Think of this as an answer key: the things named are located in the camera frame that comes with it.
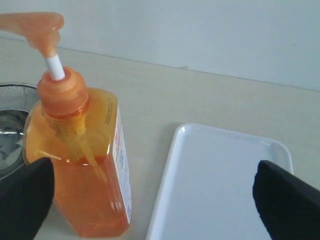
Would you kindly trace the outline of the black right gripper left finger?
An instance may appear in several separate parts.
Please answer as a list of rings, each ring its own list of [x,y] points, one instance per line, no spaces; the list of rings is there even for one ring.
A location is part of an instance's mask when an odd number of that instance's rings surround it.
[[[53,202],[54,169],[42,157],[0,181],[0,238],[33,240]]]

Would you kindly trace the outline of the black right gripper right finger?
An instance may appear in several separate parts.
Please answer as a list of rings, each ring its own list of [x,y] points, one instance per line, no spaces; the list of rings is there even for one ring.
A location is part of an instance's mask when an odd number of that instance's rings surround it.
[[[257,166],[252,196],[273,240],[320,238],[320,191],[269,160]]]

